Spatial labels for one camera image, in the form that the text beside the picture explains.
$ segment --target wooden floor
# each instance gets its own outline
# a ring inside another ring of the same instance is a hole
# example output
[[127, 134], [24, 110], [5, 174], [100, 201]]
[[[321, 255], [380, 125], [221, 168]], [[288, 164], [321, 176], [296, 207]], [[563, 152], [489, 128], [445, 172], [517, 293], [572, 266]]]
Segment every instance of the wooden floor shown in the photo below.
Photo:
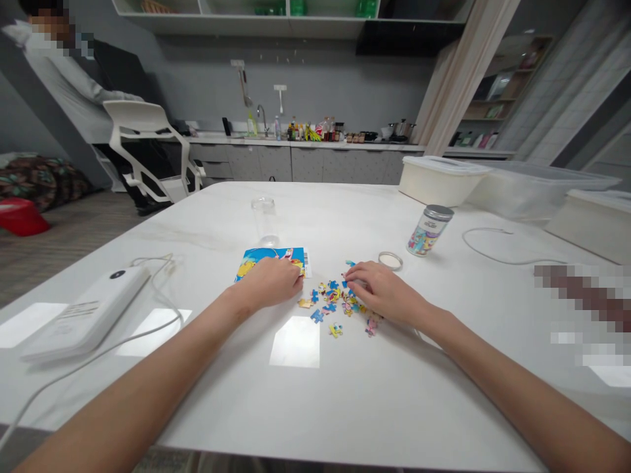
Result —
[[122, 235], [148, 217], [127, 194], [103, 191], [43, 214], [52, 228], [19, 237], [0, 230], [0, 307]]

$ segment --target kitchen counter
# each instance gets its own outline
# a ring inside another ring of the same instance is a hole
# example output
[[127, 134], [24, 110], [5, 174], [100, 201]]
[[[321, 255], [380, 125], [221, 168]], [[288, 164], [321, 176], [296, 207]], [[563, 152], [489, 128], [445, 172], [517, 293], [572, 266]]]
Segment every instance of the kitchen counter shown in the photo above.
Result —
[[201, 131], [198, 137], [186, 137], [189, 143], [201, 145], [248, 145], [248, 146], [290, 146], [292, 148], [322, 148], [374, 151], [411, 151], [423, 152], [425, 147], [419, 145], [397, 145], [381, 143], [347, 143], [346, 141], [277, 141], [273, 137], [251, 138], [226, 136], [223, 132]]
[[[346, 141], [276, 141], [273, 137], [227, 137], [223, 131], [201, 131], [198, 137], [186, 137], [189, 143], [198, 145], [241, 145], [241, 146], [289, 146], [290, 148], [312, 148], [333, 150], [364, 150], [364, 151], [403, 151], [411, 154], [422, 155], [425, 146], [399, 145], [396, 143], [347, 143]], [[485, 150], [476, 148], [460, 148], [451, 146], [447, 148], [445, 156], [472, 157], [472, 158], [510, 158], [512, 151]]]

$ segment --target puzzle canister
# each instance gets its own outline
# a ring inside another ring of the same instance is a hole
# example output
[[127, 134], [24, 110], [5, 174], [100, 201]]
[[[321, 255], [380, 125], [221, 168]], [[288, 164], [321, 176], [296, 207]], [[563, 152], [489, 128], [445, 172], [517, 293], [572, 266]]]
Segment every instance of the puzzle canister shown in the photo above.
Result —
[[434, 204], [425, 207], [416, 230], [409, 238], [408, 251], [414, 256], [427, 255], [453, 216], [454, 211], [449, 207]]

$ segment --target blanket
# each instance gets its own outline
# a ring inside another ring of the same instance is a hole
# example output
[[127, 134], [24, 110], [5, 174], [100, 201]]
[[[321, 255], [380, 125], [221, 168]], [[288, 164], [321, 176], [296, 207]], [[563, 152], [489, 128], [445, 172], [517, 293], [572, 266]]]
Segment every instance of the blanket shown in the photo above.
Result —
[[83, 173], [60, 158], [17, 158], [0, 169], [0, 200], [20, 197], [45, 212], [93, 191]]

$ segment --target clear drinking glass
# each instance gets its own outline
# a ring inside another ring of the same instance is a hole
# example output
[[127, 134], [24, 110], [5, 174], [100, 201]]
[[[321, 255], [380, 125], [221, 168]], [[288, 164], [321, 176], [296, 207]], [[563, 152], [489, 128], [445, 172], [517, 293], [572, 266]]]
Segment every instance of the clear drinking glass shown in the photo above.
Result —
[[274, 248], [279, 244], [276, 205], [270, 197], [259, 197], [252, 200], [252, 211], [258, 232], [258, 246]]

